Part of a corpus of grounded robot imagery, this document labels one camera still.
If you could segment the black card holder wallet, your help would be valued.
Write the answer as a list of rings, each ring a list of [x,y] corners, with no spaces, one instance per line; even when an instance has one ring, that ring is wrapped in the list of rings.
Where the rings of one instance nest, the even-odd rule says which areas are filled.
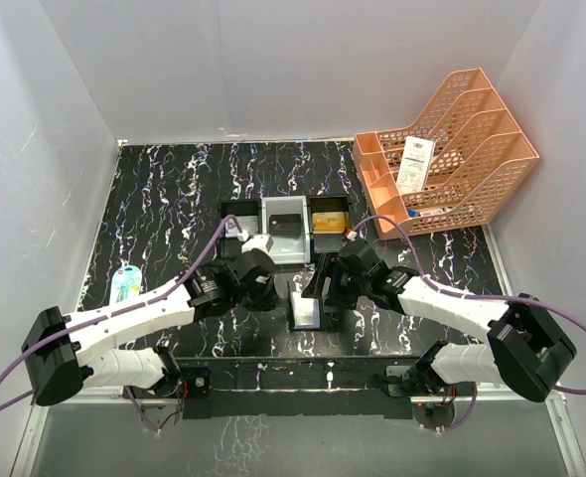
[[[304,298],[294,282],[287,283],[287,320],[291,331],[337,332],[340,315],[327,304],[328,288],[320,298]]]

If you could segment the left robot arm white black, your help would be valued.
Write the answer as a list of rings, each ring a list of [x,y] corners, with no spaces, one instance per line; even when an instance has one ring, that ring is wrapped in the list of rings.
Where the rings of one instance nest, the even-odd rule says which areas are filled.
[[[35,404],[51,406],[104,387],[136,388],[158,398],[177,395],[187,379],[168,348],[127,350],[125,344],[236,307],[273,309],[275,269],[266,252],[252,249],[104,308],[68,315],[59,307],[42,311],[22,345]]]

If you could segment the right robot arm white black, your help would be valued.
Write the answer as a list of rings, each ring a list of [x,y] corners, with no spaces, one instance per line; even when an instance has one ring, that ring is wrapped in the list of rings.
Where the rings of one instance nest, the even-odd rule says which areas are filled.
[[[464,294],[414,268],[388,266],[361,238],[320,254],[302,295],[340,309],[355,309],[366,297],[380,309],[426,318],[475,338],[469,345],[437,341],[400,375],[374,376],[385,391],[438,395],[459,383],[489,383],[542,402],[577,355],[566,333],[535,300]]]

